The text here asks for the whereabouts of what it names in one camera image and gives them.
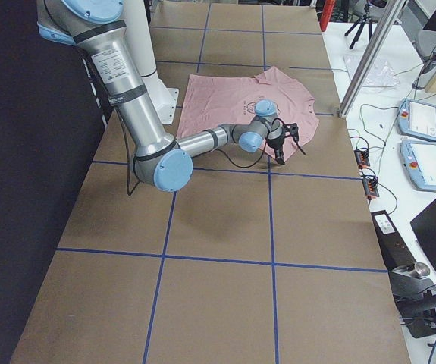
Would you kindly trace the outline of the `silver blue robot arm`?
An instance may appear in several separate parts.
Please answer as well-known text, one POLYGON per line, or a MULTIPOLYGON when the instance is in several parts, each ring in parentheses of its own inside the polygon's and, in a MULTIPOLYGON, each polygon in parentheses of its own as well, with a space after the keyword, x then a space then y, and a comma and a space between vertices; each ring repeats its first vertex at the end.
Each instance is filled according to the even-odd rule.
POLYGON ((248 124, 222 124, 178 139, 167 133, 157 111, 157 94, 177 101, 158 78, 142 1, 38 1, 38 28, 42 38, 73 46, 83 57, 116 109, 122 130, 135 144, 127 157, 127 173, 165 192, 183 188, 193 173, 194 156, 228 143, 246 152, 267 145, 284 165, 284 141, 299 139, 296 124, 277 116, 273 101, 255 106, 248 124))

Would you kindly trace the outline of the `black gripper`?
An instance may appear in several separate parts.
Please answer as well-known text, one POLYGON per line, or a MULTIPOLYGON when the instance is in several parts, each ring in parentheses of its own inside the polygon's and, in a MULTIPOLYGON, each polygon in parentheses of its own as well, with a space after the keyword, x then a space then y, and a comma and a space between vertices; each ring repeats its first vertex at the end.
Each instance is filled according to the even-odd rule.
POLYGON ((296 147, 300 147, 299 127, 297 123, 286 124, 283 121, 278 121, 278 128, 276 131, 278 132, 277 136, 268 136, 267 145, 274 150, 275 161, 279 165, 283 165, 285 139, 291 137, 295 142, 296 147))

